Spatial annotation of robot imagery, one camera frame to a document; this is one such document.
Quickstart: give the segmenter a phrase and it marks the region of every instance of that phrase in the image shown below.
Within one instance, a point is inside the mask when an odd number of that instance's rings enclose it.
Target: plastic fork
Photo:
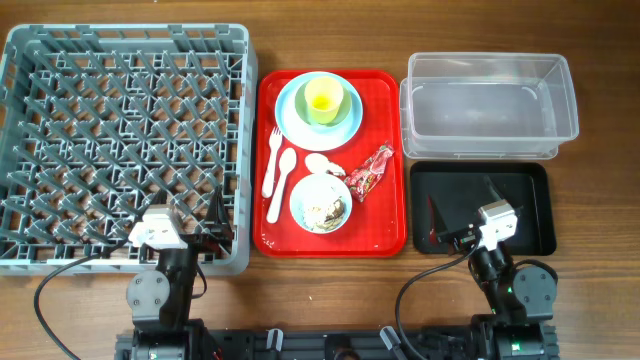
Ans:
[[[276,177],[276,158],[278,157],[278,149],[282,145],[282,132],[276,126],[269,137],[269,147],[271,155],[269,155],[269,164],[267,165],[267,173],[264,175],[262,182],[262,197],[268,199],[273,195],[273,185]]]

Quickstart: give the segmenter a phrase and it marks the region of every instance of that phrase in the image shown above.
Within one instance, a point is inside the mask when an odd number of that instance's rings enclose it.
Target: table surface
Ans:
[[[580,136],[543,162],[558,249],[555,318],[564,358],[640,356],[640,7],[633,1],[5,0],[0,37],[20,23],[237,22],[260,75],[279,69],[378,68],[400,81],[415,52],[559,53],[571,69]],[[412,162],[406,162],[408,170]],[[277,260],[257,251],[240,276],[209,278],[191,315],[209,328],[378,329],[402,284],[448,261],[413,249],[391,259]],[[83,359],[112,359],[131,330],[131,275],[58,278],[42,297],[53,329]],[[63,359],[33,313],[41,278],[0,278],[0,359]],[[467,324],[489,311],[466,266],[416,284],[408,326]]]

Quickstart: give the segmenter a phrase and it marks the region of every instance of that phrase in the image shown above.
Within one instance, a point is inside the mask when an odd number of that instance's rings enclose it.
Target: plastic tray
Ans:
[[[289,195],[295,184],[309,174],[304,165],[308,151],[284,139],[283,149],[296,149],[298,164],[287,180],[280,218],[266,221],[271,199],[260,194],[269,160],[269,135],[275,126],[274,106],[280,90],[305,71],[276,71],[260,84],[256,135],[256,177],[254,186],[253,239],[264,254],[274,257],[384,257],[402,249],[407,239],[402,140],[398,119],[398,85],[387,73],[377,70],[330,71],[347,79],[362,98],[364,117],[358,133],[345,145],[324,152],[347,174],[355,170],[386,140],[395,153],[382,180],[364,203],[354,201],[347,223],[327,235],[311,234],[300,228],[289,211]]]
[[[165,189],[203,223],[218,184],[235,241],[206,274],[249,262],[257,60],[242,25],[21,25],[0,67],[0,273],[48,273],[126,238]],[[138,272],[131,245],[64,274]]]
[[[507,240],[510,252],[551,255],[556,250],[556,236],[549,184],[546,171],[536,163],[415,163],[410,181],[416,249],[426,254],[447,252],[446,244],[429,241],[433,217],[427,198],[435,203],[448,231],[464,228],[477,219],[481,206],[496,201],[485,184],[486,176],[519,212],[516,234]]]
[[[412,159],[549,159],[579,133],[564,57],[416,53],[400,89]]]

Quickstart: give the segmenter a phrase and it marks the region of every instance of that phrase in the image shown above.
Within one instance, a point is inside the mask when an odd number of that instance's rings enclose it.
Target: black tray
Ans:
[[[513,255],[551,255],[556,250],[547,173],[536,163],[418,162],[411,167],[413,243],[426,254],[447,253],[447,245],[429,241],[436,205],[446,228],[454,231],[477,219],[481,206],[492,203],[486,176],[519,208],[516,234],[507,240]]]

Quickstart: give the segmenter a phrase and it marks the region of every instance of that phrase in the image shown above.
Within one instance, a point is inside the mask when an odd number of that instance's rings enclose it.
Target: red wrapper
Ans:
[[[344,179],[351,195],[363,202],[367,194],[376,186],[382,178],[387,160],[393,155],[393,148],[387,141],[359,168]]]

